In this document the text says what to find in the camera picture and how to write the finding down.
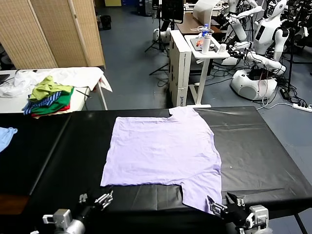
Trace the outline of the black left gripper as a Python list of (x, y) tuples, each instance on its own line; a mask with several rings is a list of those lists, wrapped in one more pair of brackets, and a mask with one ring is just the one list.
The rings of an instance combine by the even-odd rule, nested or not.
[(82, 223), (89, 223), (94, 217), (106, 209), (113, 201), (113, 190), (101, 195), (97, 199), (88, 199), (87, 194), (80, 194), (78, 204), (74, 210), (73, 219)]

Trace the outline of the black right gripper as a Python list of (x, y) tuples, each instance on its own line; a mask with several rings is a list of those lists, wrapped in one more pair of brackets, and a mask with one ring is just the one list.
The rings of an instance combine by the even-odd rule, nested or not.
[(226, 199), (228, 205), (222, 205), (216, 203), (209, 195), (207, 196), (210, 211), (214, 215), (220, 215), (226, 222), (233, 222), (237, 226), (243, 226), (246, 223), (246, 219), (249, 216), (248, 212), (243, 206), (245, 206), (244, 195), (236, 195), (227, 192)]

